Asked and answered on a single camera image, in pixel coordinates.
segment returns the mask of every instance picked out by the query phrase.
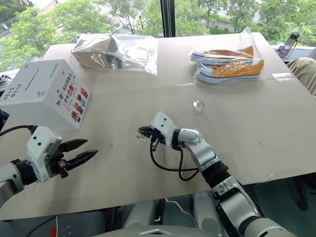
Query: robotic arm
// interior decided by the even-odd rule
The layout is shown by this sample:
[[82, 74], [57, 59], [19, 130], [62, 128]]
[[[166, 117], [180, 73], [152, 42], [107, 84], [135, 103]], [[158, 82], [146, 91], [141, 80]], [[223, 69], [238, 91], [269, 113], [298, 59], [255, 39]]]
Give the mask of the robotic arm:
[[202, 131], [177, 128], [168, 116], [158, 112], [151, 127], [141, 127], [139, 132], [151, 138], [154, 148], [161, 142], [175, 150], [185, 148], [192, 154], [213, 197], [218, 200], [216, 210], [229, 236], [296, 237], [274, 221], [263, 217], [247, 191], [228, 173], [228, 167], [205, 141]]
[[61, 143], [62, 137], [48, 127], [29, 126], [29, 130], [32, 136], [27, 143], [27, 158], [0, 166], [0, 208], [13, 195], [24, 190], [25, 185], [43, 183], [58, 174], [65, 178], [67, 171], [87, 162], [98, 152], [87, 151], [67, 161], [63, 159], [63, 152], [72, 151], [88, 140], [75, 139]]

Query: khaki pants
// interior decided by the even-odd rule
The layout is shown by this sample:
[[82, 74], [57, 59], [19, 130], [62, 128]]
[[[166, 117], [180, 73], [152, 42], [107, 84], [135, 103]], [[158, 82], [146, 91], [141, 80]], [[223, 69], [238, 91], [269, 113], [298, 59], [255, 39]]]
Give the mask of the khaki pants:
[[287, 64], [292, 73], [316, 96], [316, 60], [312, 58], [299, 58]]

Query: black cable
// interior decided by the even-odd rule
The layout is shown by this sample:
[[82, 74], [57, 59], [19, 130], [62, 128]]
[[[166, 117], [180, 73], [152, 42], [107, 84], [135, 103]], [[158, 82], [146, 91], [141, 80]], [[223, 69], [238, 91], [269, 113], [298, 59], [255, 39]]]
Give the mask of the black cable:
[[12, 78], [9, 77], [8, 75], [1, 75], [0, 76], [0, 85], [5, 84], [6, 82], [11, 82]]
[[295, 48], [296, 48], [296, 45], [297, 45], [297, 41], [296, 41], [294, 47], [287, 53], [287, 56], [288, 56], [288, 57], [291, 57], [292, 53], [294, 52], [294, 50], [295, 50]]
[[54, 218], [56, 218], [56, 216], [53, 216], [53, 217], [49, 218], [48, 220], [44, 221], [43, 223], [39, 224], [34, 229], [32, 229], [25, 237], [31, 236], [31, 234], [34, 233], [34, 231], [36, 231], [39, 227], [41, 227], [42, 225], [46, 224], [47, 222], [51, 221]]
[[196, 169], [196, 172], [191, 175], [189, 178], [183, 178], [182, 177], [182, 162], [183, 162], [183, 151], [182, 149], [180, 148], [180, 152], [181, 152], [181, 156], [180, 156], [180, 165], [179, 165], [179, 171], [178, 171], [178, 174], [179, 174], [179, 178], [182, 180], [182, 181], [189, 181], [191, 179], [193, 179], [197, 174], [198, 174], [198, 169]]
[[13, 131], [13, 130], [20, 129], [20, 128], [30, 128], [30, 126], [31, 126], [31, 125], [21, 125], [21, 126], [16, 126], [16, 127], [9, 128], [9, 129], [7, 129], [6, 131], [1, 132], [1, 133], [0, 133], [0, 137], [1, 137], [2, 135], [5, 135], [5, 134], [8, 133], [8, 132]]
[[[170, 169], [170, 168], [166, 168], [161, 166], [160, 164], [158, 164], [155, 161], [154, 155], [153, 155], [153, 141], [150, 142], [150, 157], [152, 158], [153, 163], [155, 164], [155, 166], [157, 166], [160, 169], [166, 170], [166, 171], [175, 171], [175, 172], [179, 172], [179, 169]], [[182, 149], [180, 150], [181, 152], [181, 157], [183, 158], [183, 151]], [[182, 169], [181, 171], [193, 171], [193, 170], [198, 170], [197, 168], [191, 168], [191, 169]]]

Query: white box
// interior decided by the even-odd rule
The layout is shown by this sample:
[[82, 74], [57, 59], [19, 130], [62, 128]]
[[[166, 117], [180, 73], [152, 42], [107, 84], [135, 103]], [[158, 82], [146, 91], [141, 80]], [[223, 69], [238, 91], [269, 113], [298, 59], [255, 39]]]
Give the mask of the white box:
[[0, 98], [0, 108], [24, 124], [80, 128], [89, 90], [61, 60], [26, 63]]

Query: white cable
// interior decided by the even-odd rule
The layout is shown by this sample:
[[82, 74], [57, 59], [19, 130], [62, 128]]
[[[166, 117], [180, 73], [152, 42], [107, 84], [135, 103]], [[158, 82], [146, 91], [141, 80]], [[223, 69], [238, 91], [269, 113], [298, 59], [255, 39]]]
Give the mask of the white cable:
[[165, 200], [166, 200], [167, 202], [171, 202], [171, 203], [176, 204], [176, 205], [178, 206], [178, 208], [180, 209], [181, 212], [183, 212], [183, 213], [185, 213], [185, 214], [187, 214], [187, 215], [189, 215], [189, 216], [191, 217], [191, 219], [193, 220], [193, 223], [194, 223], [195, 227], [196, 227], [196, 228], [198, 227], [197, 222], [195, 221], [195, 219], [193, 218], [193, 216], [192, 216], [190, 213], [184, 211], [184, 210], [182, 209], [182, 207], [180, 206], [179, 203], [177, 203], [176, 201], [169, 201], [167, 198], [165, 198]]
[[58, 237], [58, 220], [56, 215], [56, 237]]

